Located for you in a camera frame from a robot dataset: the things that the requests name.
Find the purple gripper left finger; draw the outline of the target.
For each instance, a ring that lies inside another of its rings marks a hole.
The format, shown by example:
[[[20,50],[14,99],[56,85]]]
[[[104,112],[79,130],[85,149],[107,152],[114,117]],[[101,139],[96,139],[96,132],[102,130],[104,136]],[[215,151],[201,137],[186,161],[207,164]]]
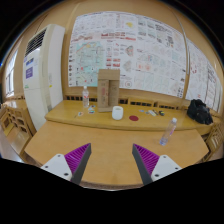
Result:
[[[42,169],[79,185],[91,155],[91,144],[87,143],[69,153],[56,154]]]

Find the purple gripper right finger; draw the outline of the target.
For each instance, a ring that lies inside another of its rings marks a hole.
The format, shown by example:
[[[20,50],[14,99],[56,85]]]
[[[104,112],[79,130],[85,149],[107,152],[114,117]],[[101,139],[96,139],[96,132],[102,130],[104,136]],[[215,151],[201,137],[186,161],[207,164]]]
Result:
[[[144,185],[181,170],[181,167],[168,155],[158,156],[137,144],[133,145],[132,154]]]

